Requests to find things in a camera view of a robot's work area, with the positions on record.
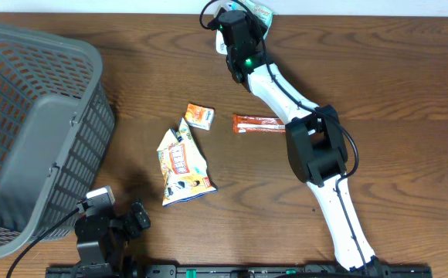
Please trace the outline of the green white packet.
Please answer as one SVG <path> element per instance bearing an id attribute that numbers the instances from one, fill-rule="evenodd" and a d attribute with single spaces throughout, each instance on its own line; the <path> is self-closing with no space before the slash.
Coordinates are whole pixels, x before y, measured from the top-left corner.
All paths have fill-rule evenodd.
<path id="1" fill-rule="evenodd" d="M 265 39 L 272 25 L 274 12 L 265 5 L 252 0 L 239 0 L 239 2 L 245 5 L 266 26 L 266 31 L 263 32 L 263 38 Z"/>

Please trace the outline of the yellow snack bag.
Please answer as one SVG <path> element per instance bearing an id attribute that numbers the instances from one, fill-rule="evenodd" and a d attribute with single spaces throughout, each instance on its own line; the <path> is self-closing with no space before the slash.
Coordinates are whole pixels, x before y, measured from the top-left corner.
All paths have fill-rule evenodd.
<path id="1" fill-rule="evenodd" d="M 178 129 L 169 129 L 157 149 L 165 180 L 163 206 L 187 202 L 217 192 L 208 175 L 208 165 L 182 118 Z"/>

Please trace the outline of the red candy bar wrapper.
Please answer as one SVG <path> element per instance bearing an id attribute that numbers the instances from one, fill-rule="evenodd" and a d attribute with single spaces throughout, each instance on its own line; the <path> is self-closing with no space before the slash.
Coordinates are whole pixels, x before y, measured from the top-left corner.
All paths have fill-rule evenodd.
<path id="1" fill-rule="evenodd" d="M 275 117 L 243 116 L 233 114 L 232 128 L 236 134 L 249 132 L 284 133 L 285 124 Z"/>

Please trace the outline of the orange small box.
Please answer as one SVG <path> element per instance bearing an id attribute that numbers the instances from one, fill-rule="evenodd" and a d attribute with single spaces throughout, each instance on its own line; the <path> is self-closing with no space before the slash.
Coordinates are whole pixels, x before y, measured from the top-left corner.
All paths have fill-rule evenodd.
<path id="1" fill-rule="evenodd" d="M 189 103 L 185 113 L 185 121 L 191 127 L 197 127 L 209 131 L 215 116 L 212 108 L 202 107 Z"/>

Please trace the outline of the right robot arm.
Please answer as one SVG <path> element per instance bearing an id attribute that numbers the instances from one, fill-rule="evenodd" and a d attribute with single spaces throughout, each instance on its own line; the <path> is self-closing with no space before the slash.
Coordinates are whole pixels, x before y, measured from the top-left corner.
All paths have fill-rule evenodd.
<path id="1" fill-rule="evenodd" d="M 297 179 L 314 193 L 328 224 L 338 263 L 348 271 L 367 270 L 375 255 L 348 189 L 351 135 L 337 111 L 320 107 L 300 94 L 268 57 L 267 27 L 251 12 L 221 8 L 208 24 L 222 35 L 232 78 L 260 98 L 285 126 L 287 157 Z"/>

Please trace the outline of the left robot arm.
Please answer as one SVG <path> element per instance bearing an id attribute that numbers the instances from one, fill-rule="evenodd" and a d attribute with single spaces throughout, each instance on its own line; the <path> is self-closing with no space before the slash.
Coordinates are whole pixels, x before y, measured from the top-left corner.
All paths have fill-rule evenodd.
<path id="1" fill-rule="evenodd" d="M 76 247 L 80 261 L 77 277 L 140 277 L 135 259 L 125 250 L 130 241 L 151 227 L 151 221 L 140 201 L 131 210 L 116 215 L 112 205 L 96 209 L 90 207 L 75 223 Z"/>

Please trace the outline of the white barcode scanner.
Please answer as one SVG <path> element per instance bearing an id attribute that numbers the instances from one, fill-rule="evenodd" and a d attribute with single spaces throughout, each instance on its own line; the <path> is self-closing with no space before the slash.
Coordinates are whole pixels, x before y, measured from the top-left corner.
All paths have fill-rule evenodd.
<path id="1" fill-rule="evenodd" d="M 226 11 L 229 11 L 232 9 L 232 3 L 231 2 L 223 2 L 218 5 L 215 13 L 214 18 L 216 19 L 219 16 L 219 13 L 221 9 L 225 9 Z M 216 52 L 220 55 L 226 55 L 227 54 L 227 46 L 224 43 L 222 32 L 218 29 L 216 31 Z"/>

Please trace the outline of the grey plastic basket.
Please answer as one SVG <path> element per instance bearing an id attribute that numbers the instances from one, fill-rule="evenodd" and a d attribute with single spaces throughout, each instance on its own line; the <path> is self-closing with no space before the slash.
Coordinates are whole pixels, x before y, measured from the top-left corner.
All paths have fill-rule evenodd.
<path id="1" fill-rule="evenodd" d="M 0 258 L 73 230 L 114 132 L 90 44 L 0 25 Z"/>

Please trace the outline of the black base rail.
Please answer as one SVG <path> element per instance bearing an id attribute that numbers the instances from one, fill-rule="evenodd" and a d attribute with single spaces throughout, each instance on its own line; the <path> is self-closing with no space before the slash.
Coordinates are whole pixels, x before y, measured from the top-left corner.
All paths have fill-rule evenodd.
<path id="1" fill-rule="evenodd" d="M 147 265 L 128 270 L 122 277 L 140 278 L 272 278 L 272 277 L 379 277 L 432 278 L 428 266 L 388 266 L 373 261 L 366 270 L 348 271 L 341 266 L 307 264 L 292 266 L 174 266 Z"/>

